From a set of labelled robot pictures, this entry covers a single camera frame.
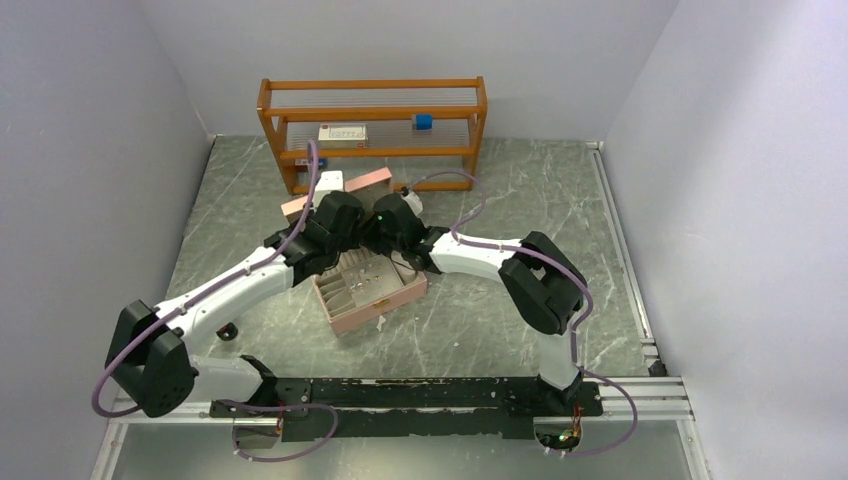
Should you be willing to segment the pink jewelry box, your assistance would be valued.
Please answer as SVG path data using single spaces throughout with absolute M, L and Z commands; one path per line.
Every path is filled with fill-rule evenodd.
M 345 179 L 345 191 L 327 195 L 317 209 L 306 206 L 304 197 L 281 206 L 294 225 L 306 218 L 304 230 L 284 251 L 294 268 L 294 284 L 313 285 L 328 324 L 335 334 L 353 330 L 367 321 L 425 295 L 427 279 L 398 253 L 377 255 L 362 246 L 342 253 L 339 261 L 326 255 L 329 233 L 334 229 L 363 227 L 377 221 L 373 211 L 380 198 L 393 192 L 390 170 L 378 170 Z

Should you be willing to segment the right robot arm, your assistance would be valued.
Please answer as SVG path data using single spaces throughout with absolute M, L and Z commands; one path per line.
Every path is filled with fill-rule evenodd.
M 426 226 L 407 198 L 378 199 L 363 244 L 375 253 L 397 253 L 418 271 L 465 274 L 504 286 L 521 318 L 539 335 L 538 377 L 542 406 L 562 414 L 578 399 L 573 327 L 593 308 L 585 277 L 545 234 L 494 240 Z

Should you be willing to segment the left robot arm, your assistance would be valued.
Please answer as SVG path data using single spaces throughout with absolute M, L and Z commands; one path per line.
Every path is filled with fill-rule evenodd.
M 249 414 L 273 409 L 274 374 L 253 356 L 231 360 L 199 357 L 198 340 L 222 330 L 270 296 L 285 292 L 336 265 L 356 245 L 365 217 L 354 195 L 333 191 L 316 210 L 281 230 L 250 256 L 179 298 L 150 307 L 140 300 L 117 320 L 106 374 L 134 401 L 131 412 L 156 418 L 184 401 L 235 401 Z

